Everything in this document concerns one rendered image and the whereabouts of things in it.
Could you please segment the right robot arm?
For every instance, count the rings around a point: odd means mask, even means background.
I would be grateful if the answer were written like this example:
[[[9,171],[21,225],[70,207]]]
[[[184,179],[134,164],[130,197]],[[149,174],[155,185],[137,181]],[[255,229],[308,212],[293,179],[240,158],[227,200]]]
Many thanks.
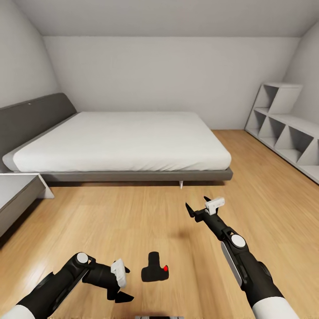
[[[211,200],[204,197],[206,209],[193,211],[186,203],[191,218],[204,221],[221,241],[221,248],[256,319],[299,319],[278,287],[266,265],[257,261],[249,251],[245,239],[227,226],[217,215],[218,208],[225,204],[224,198]]]

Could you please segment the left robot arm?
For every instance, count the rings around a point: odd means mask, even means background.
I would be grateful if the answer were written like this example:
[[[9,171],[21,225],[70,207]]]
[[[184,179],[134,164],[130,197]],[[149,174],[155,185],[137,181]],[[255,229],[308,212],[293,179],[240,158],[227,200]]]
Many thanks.
[[[55,275],[46,275],[28,294],[0,319],[47,319],[82,280],[107,289],[107,300],[131,302],[134,297],[119,291],[126,287],[130,270],[120,258],[111,266],[96,263],[96,258],[84,252],[73,255]],[[119,291],[119,292],[118,292]],[[118,293],[117,293],[118,292]]]

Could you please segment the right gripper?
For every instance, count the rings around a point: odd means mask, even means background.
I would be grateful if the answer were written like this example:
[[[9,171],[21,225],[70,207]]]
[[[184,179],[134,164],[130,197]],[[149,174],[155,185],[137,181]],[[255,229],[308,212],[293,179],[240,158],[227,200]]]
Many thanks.
[[[211,201],[209,198],[204,197],[204,199],[208,202]],[[189,212],[189,215],[191,218],[195,218],[196,222],[201,222],[204,221],[207,226],[212,230],[213,226],[217,222],[223,222],[223,220],[217,215],[218,213],[218,208],[216,208],[216,214],[209,215],[205,209],[203,210],[198,210],[198,211],[193,211],[193,209],[186,203],[186,208]]]

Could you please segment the digital camera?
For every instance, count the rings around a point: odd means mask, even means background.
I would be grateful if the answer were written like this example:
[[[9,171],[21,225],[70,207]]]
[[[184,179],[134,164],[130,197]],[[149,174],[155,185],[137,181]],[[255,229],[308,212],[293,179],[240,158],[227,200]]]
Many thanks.
[[[158,252],[151,252],[148,255],[148,267],[141,271],[143,282],[154,282],[167,280],[169,278],[168,266],[161,268],[160,257]]]

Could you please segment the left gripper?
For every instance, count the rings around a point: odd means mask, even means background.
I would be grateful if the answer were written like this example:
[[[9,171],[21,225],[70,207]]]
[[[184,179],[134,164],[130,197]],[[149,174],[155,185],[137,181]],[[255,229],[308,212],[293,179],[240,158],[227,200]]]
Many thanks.
[[[128,268],[124,268],[125,273],[130,272]],[[133,296],[119,291],[120,286],[118,285],[118,282],[116,280],[116,275],[111,272],[111,266],[102,264],[101,275],[97,282],[93,285],[101,288],[106,288],[107,300],[115,300],[115,303],[131,302],[134,299]]]

